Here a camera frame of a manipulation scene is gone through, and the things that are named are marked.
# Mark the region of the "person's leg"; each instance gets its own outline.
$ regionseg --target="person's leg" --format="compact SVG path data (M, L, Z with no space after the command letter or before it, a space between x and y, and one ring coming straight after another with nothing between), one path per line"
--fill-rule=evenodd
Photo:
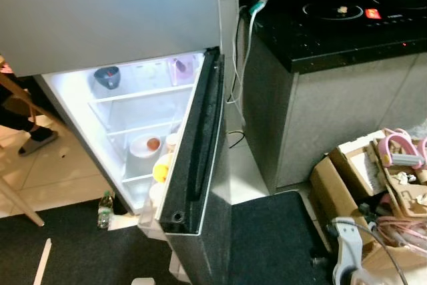
M58 137L56 131L41 127L29 121L25 116L13 113L0 105L0 125L16 130L27 131L31 137L18 151L21 156L28 155L41 146L53 141Z

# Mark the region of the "plastic bottle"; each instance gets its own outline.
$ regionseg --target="plastic bottle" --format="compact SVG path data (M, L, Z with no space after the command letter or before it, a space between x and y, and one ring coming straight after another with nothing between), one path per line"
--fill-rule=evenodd
M113 198L109 191L99 201L98 205L98 228L108 228L110 217L113 215Z

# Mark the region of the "cardboard box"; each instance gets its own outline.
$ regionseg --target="cardboard box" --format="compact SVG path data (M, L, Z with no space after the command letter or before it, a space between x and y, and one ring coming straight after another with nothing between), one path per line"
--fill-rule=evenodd
M329 157L318 163L310 176L313 194L310 196L315 213L321 227L335 217L351 216L356 223L368 227L363 215L359 212L356 202L351 196ZM362 265L373 275L387 278L389 284L401 284L394 266L387 253L377 241L364 232L360 232L364 244ZM406 274L416 280L410 284L423 284L418 275L426 275L427 258L417 255L406 248L387 246Z
M375 131L339 145L328 155L355 200L379 194L386 189L377 155L371 145L374 139L385 137L384 132Z

